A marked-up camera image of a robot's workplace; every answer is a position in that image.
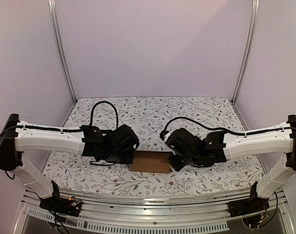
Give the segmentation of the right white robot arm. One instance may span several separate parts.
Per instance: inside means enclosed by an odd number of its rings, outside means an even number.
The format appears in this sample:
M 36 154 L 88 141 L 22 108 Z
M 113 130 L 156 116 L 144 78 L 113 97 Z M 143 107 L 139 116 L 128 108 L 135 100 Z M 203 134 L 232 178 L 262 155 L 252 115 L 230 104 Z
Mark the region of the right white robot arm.
M 296 115 L 289 115 L 286 122 L 251 131 L 233 132 L 223 127 L 209 128 L 204 139 L 184 128 L 170 133 L 163 129 L 160 138 L 172 151 L 168 157 L 171 167 L 180 171 L 189 165 L 196 168 L 211 167 L 216 163 L 247 155 L 281 153 L 279 161 L 270 172 L 251 188 L 251 195 L 244 201 L 247 212 L 253 213 L 296 174 Z

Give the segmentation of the brown cardboard box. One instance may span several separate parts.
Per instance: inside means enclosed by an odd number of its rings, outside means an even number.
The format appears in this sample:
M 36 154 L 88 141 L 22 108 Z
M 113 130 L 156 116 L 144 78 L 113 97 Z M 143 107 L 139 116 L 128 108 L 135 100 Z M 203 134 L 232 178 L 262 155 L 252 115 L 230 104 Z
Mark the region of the brown cardboard box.
M 132 172 L 170 173 L 169 152 L 135 151 L 133 163 L 129 165 Z

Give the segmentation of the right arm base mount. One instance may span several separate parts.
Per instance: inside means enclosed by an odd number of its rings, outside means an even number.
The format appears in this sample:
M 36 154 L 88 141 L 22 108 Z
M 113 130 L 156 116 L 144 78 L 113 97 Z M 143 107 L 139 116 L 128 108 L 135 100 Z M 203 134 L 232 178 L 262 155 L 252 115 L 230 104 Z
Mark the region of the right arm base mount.
M 260 212 L 269 208 L 269 198 L 260 198 L 257 194 L 257 182 L 250 188 L 250 196 L 245 199 L 230 201 L 227 203 L 231 217 Z

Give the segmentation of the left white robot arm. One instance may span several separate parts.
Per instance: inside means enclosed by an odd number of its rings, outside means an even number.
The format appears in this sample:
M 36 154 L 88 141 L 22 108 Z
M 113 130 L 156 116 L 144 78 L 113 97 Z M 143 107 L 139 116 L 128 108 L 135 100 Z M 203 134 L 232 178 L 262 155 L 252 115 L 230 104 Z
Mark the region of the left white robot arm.
M 0 170 L 11 172 L 30 187 L 55 212 L 65 202 L 58 186 L 49 182 L 23 153 L 26 151 L 66 152 L 93 157 L 96 162 L 132 164 L 139 139 L 127 125 L 101 130 L 91 124 L 78 128 L 31 124 L 11 114 L 0 133 Z

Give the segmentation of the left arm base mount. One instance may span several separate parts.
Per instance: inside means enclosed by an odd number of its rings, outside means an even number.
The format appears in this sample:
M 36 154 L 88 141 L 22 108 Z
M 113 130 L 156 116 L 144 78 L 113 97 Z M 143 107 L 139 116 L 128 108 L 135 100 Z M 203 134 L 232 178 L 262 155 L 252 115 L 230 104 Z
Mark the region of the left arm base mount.
M 52 195 L 48 198 L 39 198 L 40 207 L 51 212 L 79 217 L 82 200 L 75 196 L 69 198 L 62 198 L 59 193 L 58 185 L 52 180 L 53 186 Z

